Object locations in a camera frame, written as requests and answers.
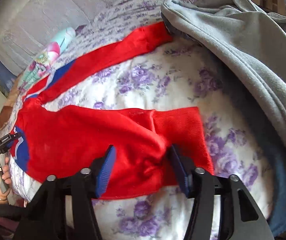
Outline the red blue white track pants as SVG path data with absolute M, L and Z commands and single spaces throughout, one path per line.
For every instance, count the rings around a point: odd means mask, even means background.
M 13 127 L 14 132 L 21 133 L 10 147 L 17 165 L 39 182 L 50 175 L 65 178 L 113 146 L 116 159 L 103 199 L 133 198 L 175 185 L 166 157 L 172 145 L 193 165 L 213 173 L 197 107 L 165 112 L 75 105 L 52 112 L 44 107 L 87 77 L 150 53 L 172 39 L 163 22 L 140 27 L 123 40 L 93 50 L 36 83 L 26 94 Z

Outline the brown orange pillow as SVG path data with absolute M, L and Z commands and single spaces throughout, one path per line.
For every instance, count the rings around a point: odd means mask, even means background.
M 18 96 L 18 83 L 14 83 L 0 112 L 0 129 L 3 129 L 4 126 L 8 123 L 9 118 L 12 114 L 14 103 L 16 102 Z

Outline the folded floral teal quilt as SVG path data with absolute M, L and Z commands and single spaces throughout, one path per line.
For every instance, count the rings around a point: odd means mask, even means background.
M 54 62 L 64 52 L 75 36 L 76 31 L 72 27 L 59 31 L 24 70 L 18 84 L 19 91 L 25 92 L 29 90 L 34 83 L 42 79 L 51 70 Z

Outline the purple floral bed sheet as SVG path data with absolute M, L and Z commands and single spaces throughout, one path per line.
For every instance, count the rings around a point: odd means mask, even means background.
M 132 30 L 159 22 L 166 0 L 120 0 L 100 12 L 55 61 L 57 69 L 96 48 L 122 40 Z M 181 0 L 195 3 L 197 0 Z M 238 175 L 265 217 L 273 206 L 273 172 L 240 111 L 225 90 L 223 68 L 197 42 L 175 38 L 154 52 L 105 69 L 46 103 L 93 109 L 167 111 L 196 106 L 215 173 Z M 183 239 L 193 201 L 177 186 L 133 199 L 93 203 L 104 239 Z

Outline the grey fleece blanket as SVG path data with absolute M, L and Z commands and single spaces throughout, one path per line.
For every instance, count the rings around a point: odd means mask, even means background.
M 166 0 L 161 16 L 171 33 L 204 45 L 238 79 L 230 92 L 275 172 L 268 223 L 286 239 L 286 16 L 251 0 Z

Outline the white lace covered headboard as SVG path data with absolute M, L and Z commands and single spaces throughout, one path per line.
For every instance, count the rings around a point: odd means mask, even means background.
M 0 0 L 0 61 L 19 75 L 54 35 L 117 0 Z

